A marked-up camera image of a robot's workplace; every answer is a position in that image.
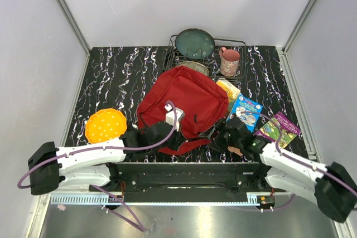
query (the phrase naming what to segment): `pink mug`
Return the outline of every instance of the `pink mug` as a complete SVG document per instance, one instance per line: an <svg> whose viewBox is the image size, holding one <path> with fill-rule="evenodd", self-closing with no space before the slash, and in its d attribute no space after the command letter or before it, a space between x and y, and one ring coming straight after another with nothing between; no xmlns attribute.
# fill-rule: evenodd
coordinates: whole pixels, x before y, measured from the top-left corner
<svg viewBox="0 0 357 238"><path fill-rule="evenodd" d="M238 69L240 53L237 50L227 50L221 47L219 56L221 57L221 74L234 76Z"/></svg>

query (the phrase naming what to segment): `reflective metal surface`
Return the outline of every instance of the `reflective metal surface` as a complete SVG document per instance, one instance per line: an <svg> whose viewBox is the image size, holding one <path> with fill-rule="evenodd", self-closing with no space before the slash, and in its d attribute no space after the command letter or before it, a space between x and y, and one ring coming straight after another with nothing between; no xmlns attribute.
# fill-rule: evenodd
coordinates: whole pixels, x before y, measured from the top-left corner
<svg viewBox="0 0 357 238"><path fill-rule="evenodd" d="M278 196L278 205L288 200ZM142 233L98 206L50 205L41 238L161 238L161 237L337 237L327 217L312 203L296 198L285 210L243 212L231 207L132 207L148 229ZM116 210L129 217L120 207Z"/></svg>

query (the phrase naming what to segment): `red backpack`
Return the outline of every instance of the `red backpack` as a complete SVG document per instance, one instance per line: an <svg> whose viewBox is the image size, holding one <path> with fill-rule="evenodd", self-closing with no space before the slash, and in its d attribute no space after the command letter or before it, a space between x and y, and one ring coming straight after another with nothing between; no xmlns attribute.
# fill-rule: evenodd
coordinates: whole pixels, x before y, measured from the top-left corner
<svg viewBox="0 0 357 238"><path fill-rule="evenodd" d="M139 128L165 120L165 103L170 100L185 112L181 131L186 139L194 139L224 117L228 108L226 92L207 76L184 66L160 75L149 93L140 103L137 114ZM207 139L189 141L178 151L161 148L159 152L181 155L209 143Z"/></svg>

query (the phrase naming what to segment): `black marble table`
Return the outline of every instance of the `black marble table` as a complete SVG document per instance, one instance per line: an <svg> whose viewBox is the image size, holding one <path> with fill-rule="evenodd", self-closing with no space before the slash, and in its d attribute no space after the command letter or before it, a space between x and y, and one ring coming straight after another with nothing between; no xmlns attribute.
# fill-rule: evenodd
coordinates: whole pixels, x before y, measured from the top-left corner
<svg viewBox="0 0 357 238"><path fill-rule="evenodd" d="M249 46L245 77L239 83L244 96L263 104L270 117L281 111L291 122L298 121L288 86L274 46ZM166 47L95 47L76 103L66 146L87 144L85 122L100 109L121 110L130 124L137 125L136 109L162 72ZM259 119L256 129L266 121ZM287 146L307 157L302 135ZM230 152L218 153L201 146L181 156L156 153L144 162L245 162Z"/></svg>

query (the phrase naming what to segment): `dish rack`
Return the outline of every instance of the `dish rack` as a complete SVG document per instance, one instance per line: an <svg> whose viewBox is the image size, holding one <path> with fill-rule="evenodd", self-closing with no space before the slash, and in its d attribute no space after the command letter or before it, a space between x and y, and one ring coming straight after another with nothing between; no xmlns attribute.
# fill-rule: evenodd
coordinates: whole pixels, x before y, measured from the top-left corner
<svg viewBox="0 0 357 238"><path fill-rule="evenodd" d="M179 66L182 62L194 61L194 62L199 62L200 64L206 66L209 70L208 77L215 81L219 78L225 78L233 85L237 86L239 82L242 80L242 78L245 76L245 68L246 68L248 54L247 54L247 45L245 44L244 41L214 38L216 46L212 54L209 55L208 57L202 57L201 59L193 60L179 53L179 51L175 46L176 37L177 35L171 36L170 41L168 43L165 62L163 65L165 71L174 68L176 66ZM221 59L219 56L219 50L221 47L226 47L227 49L231 48L233 50L239 51L240 53L238 69L236 74L232 77L223 76L220 73Z"/></svg>

